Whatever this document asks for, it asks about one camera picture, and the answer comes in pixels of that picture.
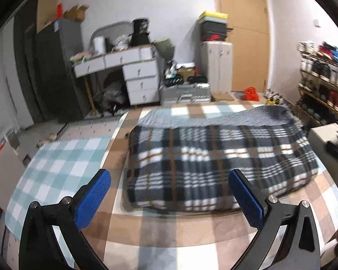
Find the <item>bolt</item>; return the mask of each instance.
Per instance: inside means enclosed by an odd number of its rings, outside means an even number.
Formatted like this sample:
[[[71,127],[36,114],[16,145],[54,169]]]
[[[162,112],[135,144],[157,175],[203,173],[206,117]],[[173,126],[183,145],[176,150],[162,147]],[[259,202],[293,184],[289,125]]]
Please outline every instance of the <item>bolt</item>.
[[[71,197],[64,197],[61,202],[63,202],[63,204],[69,204],[71,202]]]
[[[268,200],[269,200],[270,203],[277,203],[277,202],[278,202],[277,197],[276,197],[276,196],[273,196],[273,195],[270,195],[270,196],[268,197]]]
[[[38,202],[34,201],[30,203],[30,208],[36,208],[39,205]]]
[[[302,201],[302,205],[303,205],[305,208],[308,208],[308,207],[309,207],[309,202],[308,202],[308,201]]]

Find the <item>red plastic bag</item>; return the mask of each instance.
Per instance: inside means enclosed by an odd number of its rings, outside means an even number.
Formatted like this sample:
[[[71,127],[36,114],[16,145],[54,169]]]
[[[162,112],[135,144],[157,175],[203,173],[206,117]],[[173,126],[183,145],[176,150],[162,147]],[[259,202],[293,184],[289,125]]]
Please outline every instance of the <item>red plastic bag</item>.
[[[244,90],[245,100],[259,101],[259,95],[254,87],[248,87]]]

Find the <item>white drawer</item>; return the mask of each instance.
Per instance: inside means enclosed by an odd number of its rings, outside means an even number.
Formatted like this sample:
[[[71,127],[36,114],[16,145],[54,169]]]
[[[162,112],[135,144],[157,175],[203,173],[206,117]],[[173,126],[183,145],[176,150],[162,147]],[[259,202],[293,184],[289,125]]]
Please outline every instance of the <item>white drawer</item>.
[[[138,61],[140,61],[139,48],[127,49],[122,52],[114,52],[105,56],[106,68]]]
[[[150,46],[139,48],[140,60],[150,60],[153,58],[153,51]]]
[[[77,78],[104,69],[105,65],[103,57],[94,58],[74,66],[74,71]]]
[[[124,79],[155,76],[158,74],[156,60],[123,66]]]
[[[158,89],[128,92],[130,104],[145,104],[159,101]]]
[[[145,77],[125,81],[128,92],[139,90],[153,90],[159,87],[159,76]]]

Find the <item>aluminum toolbox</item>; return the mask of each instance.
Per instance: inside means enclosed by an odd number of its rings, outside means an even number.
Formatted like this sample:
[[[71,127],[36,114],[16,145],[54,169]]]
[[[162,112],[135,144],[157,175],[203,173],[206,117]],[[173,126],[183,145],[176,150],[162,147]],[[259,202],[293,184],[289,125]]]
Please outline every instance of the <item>aluminum toolbox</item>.
[[[209,103],[212,101],[210,86],[207,83],[181,84],[159,89],[160,104]]]

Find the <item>blue gripper pad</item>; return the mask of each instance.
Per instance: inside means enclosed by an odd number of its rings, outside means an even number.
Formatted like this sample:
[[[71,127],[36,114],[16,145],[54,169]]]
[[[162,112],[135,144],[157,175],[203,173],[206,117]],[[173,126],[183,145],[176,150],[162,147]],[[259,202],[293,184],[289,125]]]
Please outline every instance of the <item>blue gripper pad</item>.
[[[249,225],[261,229],[264,209],[235,170],[229,173],[229,186]]]
[[[110,188],[111,176],[110,173],[103,169],[103,173],[99,176],[94,184],[85,193],[80,203],[75,209],[75,225],[78,230],[87,227],[93,219],[95,212],[103,201],[106,192]]]

